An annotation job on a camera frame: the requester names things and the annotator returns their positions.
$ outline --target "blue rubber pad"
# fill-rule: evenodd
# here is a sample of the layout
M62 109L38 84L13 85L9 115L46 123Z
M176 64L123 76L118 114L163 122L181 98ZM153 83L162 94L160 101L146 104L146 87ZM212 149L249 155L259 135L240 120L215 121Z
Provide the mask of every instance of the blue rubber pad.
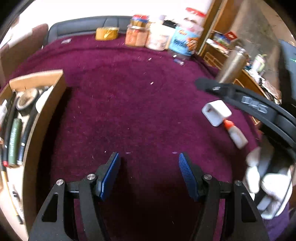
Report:
M179 155L179 167L180 167L183 179L185 181L189 196L193 198L194 201L197 201L199 199L198 183L183 153Z
M102 189L100 194L102 201L105 201L109 197L117 177L120 168L120 158L118 158L118 155L119 154L117 153L102 181Z

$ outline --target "carpet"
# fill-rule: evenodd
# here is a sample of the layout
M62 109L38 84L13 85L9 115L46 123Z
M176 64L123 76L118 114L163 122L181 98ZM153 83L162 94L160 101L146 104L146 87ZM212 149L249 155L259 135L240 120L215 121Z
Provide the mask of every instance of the carpet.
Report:
M238 150L224 127L211 126L201 112L217 100L194 86L199 77L213 77L201 60L181 66L165 51L125 46L123 35L61 41L36 52L11 76L63 69L68 85L43 143L37 208L56 180L81 180L117 151L121 168L111 196L100 204L111 240L189 240L201 206L188 195L178 155L186 151L220 181L241 179L245 157L257 145L249 116L228 105L229 119L249 141ZM221 202L214 240L223 208ZM85 240L79 214L77 228Z

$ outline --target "white block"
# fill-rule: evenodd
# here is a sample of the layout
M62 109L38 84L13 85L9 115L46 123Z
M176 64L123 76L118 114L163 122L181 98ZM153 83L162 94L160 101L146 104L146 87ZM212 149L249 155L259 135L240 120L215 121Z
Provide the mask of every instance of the white block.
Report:
M232 114L222 100L207 103L202 108L202 113L206 116L212 126L219 126L223 120L227 119Z

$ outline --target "roll of tape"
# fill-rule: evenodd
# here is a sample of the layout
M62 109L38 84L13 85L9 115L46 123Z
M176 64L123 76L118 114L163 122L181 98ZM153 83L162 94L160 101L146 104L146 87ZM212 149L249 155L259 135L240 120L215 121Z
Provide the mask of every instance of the roll of tape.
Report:
M24 94L18 99L16 108L20 112L21 116L25 116L30 113L38 94L38 89L32 88L26 90Z

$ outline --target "silver screw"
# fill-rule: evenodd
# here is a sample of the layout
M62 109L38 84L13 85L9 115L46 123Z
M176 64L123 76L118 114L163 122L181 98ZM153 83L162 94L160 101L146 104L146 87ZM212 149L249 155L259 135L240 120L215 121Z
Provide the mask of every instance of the silver screw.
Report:
M56 182L56 184L57 184L58 186L61 186L63 183L64 183L64 180L63 180L63 179L59 179L59 180L57 180L57 182Z
M211 179L212 179L212 175L210 175L210 174L205 174L205 175L204 175L204 178L205 178L206 180L211 180Z
M212 90L213 90L213 91L217 91L217 90L220 90L220 88L221 88L220 86L215 86L215 87L213 87Z
M235 181L234 184L237 185L237 186L241 186L242 182L241 181Z
M87 179L88 179L88 180L93 180L95 177L96 177L95 174L88 174L88 175L87 175Z

